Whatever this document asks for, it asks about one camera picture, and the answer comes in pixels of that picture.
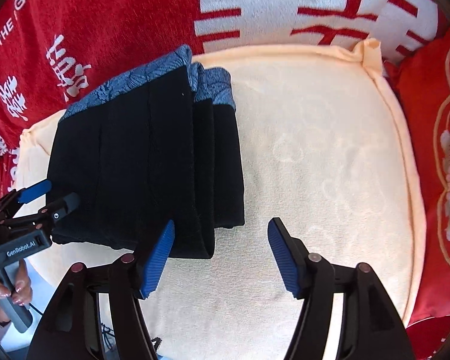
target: blue patterned waistband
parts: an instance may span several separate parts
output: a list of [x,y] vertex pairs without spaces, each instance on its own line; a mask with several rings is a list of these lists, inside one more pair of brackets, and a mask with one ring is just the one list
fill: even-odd
[[230,74],[222,67],[205,69],[200,63],[191,61],[192,50],[184,44],[150,63],[119,74],[95,88],[80,101],[70,105],[60,122],[87,108],[105,104],[123,93],[128,93],[182,66],[187,67],[188,83],[191,90],[195,92],[194,102],[211,99],[213,104],[228,104],[236,110]]

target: red pillow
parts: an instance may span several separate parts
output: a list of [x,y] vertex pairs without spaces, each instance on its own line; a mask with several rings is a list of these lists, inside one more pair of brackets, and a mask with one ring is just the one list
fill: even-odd
[[409,326],[406,332],[416,360],[427,360],[440,349],[450,333],[450,315],[420,321]]
[[427,214],[427,248],[413,323],[450,314],[450,30],[402,62],[396,89]]

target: red fabric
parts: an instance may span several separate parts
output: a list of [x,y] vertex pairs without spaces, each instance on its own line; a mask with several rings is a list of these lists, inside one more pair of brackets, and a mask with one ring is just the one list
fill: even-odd
[[450,315],[429,318],[411,325],[406,330],[416,360],[426,360],[443,345],[450,333]]
[[385,76],[389,85],[395,90],[399,77],[399,69],[398,67],[391,63],[390,61],[383,62],[383,68],[385,70]]
[[[262,43],[351,48],[370,35],[396,62],[435,37],[432,0],[388,1],[8,0],[0,10],[0,194],[12,183],[23,128],[180,44],[195,54]],[[66,72],[59,79],[54,69]]]
[[450,314],[450,30],[402,62],[396,88],[427,215],[425,263],[413,323]]

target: cable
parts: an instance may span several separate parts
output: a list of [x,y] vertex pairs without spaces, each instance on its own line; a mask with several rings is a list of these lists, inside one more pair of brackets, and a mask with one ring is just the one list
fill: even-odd
[[105,325],[104,323],[101,323],[102,325],[102,336],[103,336],[103,342],[105,343],[106,347],[109,350],[113,350],[115,348],[115,345],[112,344],[112,342],[110,341],[109,337],[113,337],[115,338],[115,335],[112,334],[113,329],[109,328],[107,325]]
[[154,344],[155,352],[158,351],[160,344],[162,344],[162,339],[160,337],[155,337],[151,342]]
[[36,312],[38,312],[40,315],[44,315],[39,309],[37,309],[37,307],[35,307],[34,305],[32,305],[31,303],[30,303],[30,307],[32,308],[32,309],[34,309]]

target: folded clothing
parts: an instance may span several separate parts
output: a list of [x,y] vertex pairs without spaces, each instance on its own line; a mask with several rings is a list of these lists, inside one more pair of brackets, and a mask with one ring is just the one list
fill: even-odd
[[210,258],[214,228],[244,224],[229,74],[192,64],[182,46],[107,81],[61,118],[47,177],[48,203],[71,191],[81,200],[56,243],[133,250],[173,219],[170,256]]

